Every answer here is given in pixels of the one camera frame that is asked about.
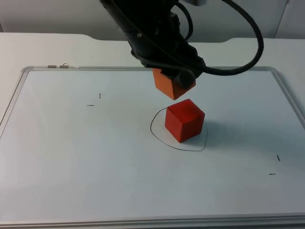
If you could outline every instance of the white table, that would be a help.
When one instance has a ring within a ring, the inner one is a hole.
[[[46,66],[49,64],[59,65],[63,62],[68,62],[72,66],[139,66],[140,63],[129,56],[129,46],[125,42],[102,42],[96,41],[86,36],[81,35],[47,35],[47,34],[2,34],[0,36],[3,45],[2,63],[6,63],[2,69],[0,76],[0,108],[3,115],[6,106],[9,102],[11,93],[15,88],[16,81],[19,78],[20,71],[23,67],[28,65]],[[304,92],[302,92],[302,85],[305,84],[305,78],[300,73],[301,61],[296,58],[296,53],[301,56],[302,41],[288,41],[284,40],[267,40],[266,52],[261,61],[261,66],[272,66],[280,71],[290,87],[296,98],[299,98],[299,105],[304,108],[305,100]],[[199,54],[203,56],[206,63],[211,66],[238,66],[243,65],[244,62],[252,58],[256,51],[256,43],[254,39],[234,39],[221,44],[197,44]],[[126,50],[126,56],[121,56],[121,50]],[[220,57],[215,56],[216,53],[224,54]],[[235,58],[230,58],[229,53],[239,54]]]

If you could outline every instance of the black mark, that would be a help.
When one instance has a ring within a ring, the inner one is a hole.
[[[203,151],[203,150],[205,149],[206,141],[208,140],[208,136],[209,136],[208,127],[206,127],[206,139],[205,139],[204,147],[203,147],[203,149],[200,149],[200,150],[188,150],[188,149],[179,149],[179,148],[173,147],[173,146],[171,146],[171,145],[165,143],[164,141],[162,141],[160,138],[158,138],[158,137],[153,133],[153,131],[152,131],[152,125],[153,125],[154,119],[157,117],[157,115],[158,115],[161,111],[165,110],[166,108],[163,108],[163,109],[161,109],[160,111],[158,111],[158,112],[156,113],[156,115],[154,116],[154,118],[152,119],[152,122],[151,122],[151,133],[152,133],[152,135],[155,136],[159,141],[163,142],[163,143],[166,144],[167,146],[169,146],[169,147],[171,147],[171,148],[174,148],[174,149],[178,149],[178,150],[182,150],[182,151],[191,151],[191,152],[200,152],[200,151]]]

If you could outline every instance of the whiteboard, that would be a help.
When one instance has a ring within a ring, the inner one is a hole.
[[[19,89],[1,124],[1,223],[305,212],[305,131],[269,71],[202,74],[177,101],[127,69],[30,71]],[[150,132],[187,98],[205,112],[200,152]]]

